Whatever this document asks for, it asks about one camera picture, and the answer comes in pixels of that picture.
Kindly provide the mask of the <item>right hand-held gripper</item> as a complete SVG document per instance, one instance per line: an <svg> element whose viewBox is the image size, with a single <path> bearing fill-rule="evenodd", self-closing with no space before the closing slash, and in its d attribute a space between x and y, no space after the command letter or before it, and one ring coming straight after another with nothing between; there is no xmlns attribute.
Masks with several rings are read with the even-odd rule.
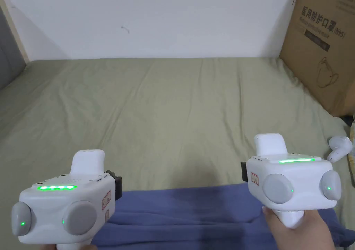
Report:
<svg viewBox="0 0 355 250"><path fill-rule="evenodd" d="M290 229L298 227L307 210L334 208L342 195L341 179L321 157L289 153L277 133L254 137L256 155L242 163L249 192L274 211Z"/></svg>

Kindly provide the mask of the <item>person's right hand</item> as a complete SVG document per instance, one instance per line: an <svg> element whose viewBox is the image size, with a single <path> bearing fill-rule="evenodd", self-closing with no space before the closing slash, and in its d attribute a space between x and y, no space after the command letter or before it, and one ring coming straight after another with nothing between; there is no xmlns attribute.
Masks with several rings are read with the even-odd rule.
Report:
<svg viewBox="0 0 355 250"><path fill-rule="evenodd" d="M306 211L301 224L287 228L269 208L262 211L279 250L334 250L335 245L318 211Z"/></svg>

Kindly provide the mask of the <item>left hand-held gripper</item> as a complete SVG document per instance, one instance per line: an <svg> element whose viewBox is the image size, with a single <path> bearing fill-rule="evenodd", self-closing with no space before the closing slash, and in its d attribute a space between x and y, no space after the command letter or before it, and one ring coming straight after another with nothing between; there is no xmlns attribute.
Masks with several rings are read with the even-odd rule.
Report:
<svg viewBox="0 0 355 250"><path fill-rule="evenodd" d="M122 178L104 170L103 150L75 153L69 174L23 190L12 207L12 233L23 244L79 250L113 216Z"/></svg>

